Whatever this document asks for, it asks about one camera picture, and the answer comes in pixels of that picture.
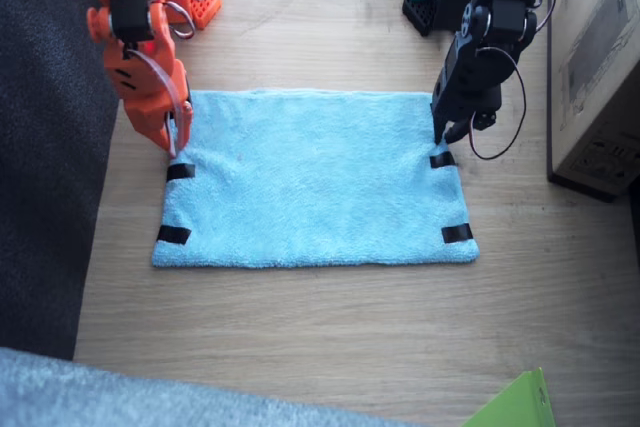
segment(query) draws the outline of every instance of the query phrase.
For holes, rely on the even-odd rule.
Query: white cable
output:
[[[171,103],[173,104],[173,114],[175,116],[176,127],[178,130],[178,145],[185,145],[185,142],[184,142],[185,126],[184,126],[184,117],[182,115],[182,104],[180,102],[180,97],[178,95],[178,91],[176,90],[176,86],[173,83],[173,80],[171,80],[171,77],[169,77],[169,74],[167,74],[165,70],[162,67],[160,67],[160,65],[155,60],[153,60],[150,57],[147,57],[142,52],[138,50],[132,50],[132,49],[126,49],[125,52],[129,55],[137,57],[142,62],[147,64],[147,66],[149,66],[149,68],[153,71],[153,73],[156,74],[158,79],[160,79],[160,81],[164,84],[165,88],[167,89],[167,93],[171,98]],[[169,138],[170,138],[169,144],[171,145],[173,143],[173,139],[171,139],[171,131],[169,129],[167,129],[167,134],[169,135]]]
[[[187,11],[184,10],[179,4],[176,4],[175,2],[171,2],[171,1],[165,2],[164,5],[171,7],[174,11],[176,11],[178,14],[184,17],[184,20],[187,21],[187,24],[189,24],[189,28],[191,29],[191,32],[181,32],[178,29],[171,26],[171,30],[173,30],[173,33],[184,40],[189,40],[190,38],[192,38],[196,33],[196,26],[193,24],[193,19],[187,13]]]
[[[556,8],[556,0],[553,0],[551,2],[551,8],[549,9],[549,12],[547,12],[547,15],[545,16],[545,18],[542,19],[542,22],[540,22],[540,24],[536,27],[536,32],[540,32],[542,28],[545,25],[547,25],[547,22],[549,22],[549,19],[551,18],[551,14],[553,14],[553,11],[555,8]]]

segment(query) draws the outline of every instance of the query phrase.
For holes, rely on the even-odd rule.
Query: light blue towel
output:
[[[400,398],[394,392],[389,395]],[[0,425],[418,427],[343,410],[218,390],[205,385],[125,377],[2,347]]]
[[[472,238],[455,239],[469,221],[457,167],[431,165],[432,157],[450,154],[441,155],[444,142],[434,144],[429,95],[192,95],[191,140],[171,162],[154,266],[420,264],[478,256]],[[453,237],[443,228],[453,228]]]

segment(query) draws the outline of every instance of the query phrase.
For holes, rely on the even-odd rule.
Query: table surface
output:
[[[430,91],[450,37],[421,38],[401,2],[224,0],[178,55],[193,89]],[[154,269],[167,158],[121,112],[76,360],[434,426],[543,367],[558,425],[637,425],[629,205],[547,183],[546,45],[520,62],[529,112],[512,151],[482,162],[452,146],[481,251],[470,265]],[[517,80],[504,97],[484,152],[520,116]]]

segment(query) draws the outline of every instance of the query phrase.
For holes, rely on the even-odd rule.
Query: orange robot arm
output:
[[[100,1],[100,10],[87,12],[89,31],[95,42],[106,42],[105,68],[125,111],[136,131],[174,155],[189,140],[193,110],[184,66],[175,57],[167,4],[165,0]],[[188,12],[182,15],[191,23]],[[169,130],[172,114],[178,131],[175,145]]]

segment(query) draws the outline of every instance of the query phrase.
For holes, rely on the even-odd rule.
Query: black tape strip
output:
[[[443,227],[442,238],[445,244],[453,244],[454,242],[473,239],[473,234],[469,224],[461,224],[454,227]]]
[[[170,225],[161,225],[158,232],[158,240],[169,242],[171,244],[186,244],[189,240],[191,231],[184,227],[171,227]]]
[[[196,176],[196,166],[193,164],[173,164],[167,169],[167,182],[176,179],[190,179]]]
[[[432,169],[439,169],[447,165],[456,165],[456,161],[449,151],[443,152],[440,155],[434,155],[433,157],[429,157],[429,159],[431,160]]]

